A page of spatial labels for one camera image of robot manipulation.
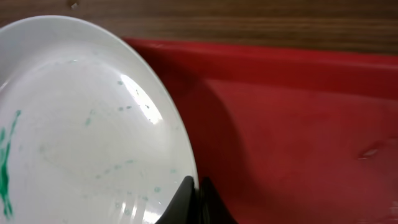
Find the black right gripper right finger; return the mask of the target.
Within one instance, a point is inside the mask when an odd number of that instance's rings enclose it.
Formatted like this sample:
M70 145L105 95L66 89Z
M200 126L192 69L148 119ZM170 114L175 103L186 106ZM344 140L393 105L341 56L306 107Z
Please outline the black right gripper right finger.
M199 224L238 224L209 177L200 186Z

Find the white plate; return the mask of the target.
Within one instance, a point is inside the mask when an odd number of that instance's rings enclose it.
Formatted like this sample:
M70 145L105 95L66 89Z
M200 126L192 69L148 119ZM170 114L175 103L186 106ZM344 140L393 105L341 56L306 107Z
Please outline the white plate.
M1 28L2 223L155 223L183 181L184 123L133 48L73 17Z

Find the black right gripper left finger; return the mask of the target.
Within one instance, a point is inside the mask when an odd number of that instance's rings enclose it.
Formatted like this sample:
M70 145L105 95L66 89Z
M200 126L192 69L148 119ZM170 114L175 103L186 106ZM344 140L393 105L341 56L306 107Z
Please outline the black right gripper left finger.
M155 224L196 224L197 194L192 176L186 176L165 212Z

